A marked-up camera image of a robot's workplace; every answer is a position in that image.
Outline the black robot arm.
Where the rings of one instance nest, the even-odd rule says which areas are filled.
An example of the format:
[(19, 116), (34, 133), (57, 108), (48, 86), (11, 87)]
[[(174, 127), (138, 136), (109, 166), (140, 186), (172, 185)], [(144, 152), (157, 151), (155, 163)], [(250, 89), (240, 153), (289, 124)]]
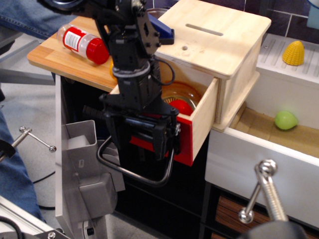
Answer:
[(88, 17), (114, 63), (118, 94), (104, 94), (104, 115), (111, 138), (124, 149), (132, 138), (152, 144), (156, 160), (179, 151), (179, 111), (161, 97), (160, 33), (153, 27), (144, 0), (43, 0), (60, 14)]

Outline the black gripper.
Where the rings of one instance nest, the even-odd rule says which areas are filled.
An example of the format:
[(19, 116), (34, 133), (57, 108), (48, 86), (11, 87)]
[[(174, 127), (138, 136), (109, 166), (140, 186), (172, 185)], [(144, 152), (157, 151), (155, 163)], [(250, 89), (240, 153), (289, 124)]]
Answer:
[(177, 145), (179, 148), (179, 111), (162, 98), (161, 81), (151, 73), (120, 72), (118, 93), (102, 94), (107, 128), (119, 151), (122, 166), (129, 165), (131, 132), (151, 132), (156, 161)]

